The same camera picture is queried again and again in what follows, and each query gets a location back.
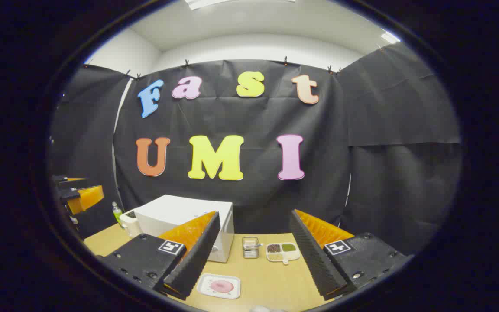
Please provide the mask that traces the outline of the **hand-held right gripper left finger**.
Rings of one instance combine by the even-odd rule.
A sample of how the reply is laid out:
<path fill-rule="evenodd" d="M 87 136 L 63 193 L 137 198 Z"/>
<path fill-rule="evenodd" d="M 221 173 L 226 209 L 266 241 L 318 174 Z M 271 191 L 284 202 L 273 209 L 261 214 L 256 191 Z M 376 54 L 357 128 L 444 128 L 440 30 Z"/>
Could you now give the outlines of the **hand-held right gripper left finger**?
<path fill-rule="evenodd" d="M 220 215 L 211 211 L 159 236 L 139 234 L 98 259 L 142 288 L 184 300 L 198 281 L 219 232 Z"/>

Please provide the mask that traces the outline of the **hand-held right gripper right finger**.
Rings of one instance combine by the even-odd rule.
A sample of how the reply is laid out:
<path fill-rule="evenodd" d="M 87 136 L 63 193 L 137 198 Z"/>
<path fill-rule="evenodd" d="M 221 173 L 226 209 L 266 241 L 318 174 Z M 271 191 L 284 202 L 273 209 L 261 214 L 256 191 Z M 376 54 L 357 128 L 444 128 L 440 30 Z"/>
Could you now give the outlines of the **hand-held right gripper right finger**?
<path fill-rule="evenodd" d="M 351 234 L 297 209 L 291 211 L 289 229 L 325 300 L 364 288 L 412 258 L 372 233 Z"/>

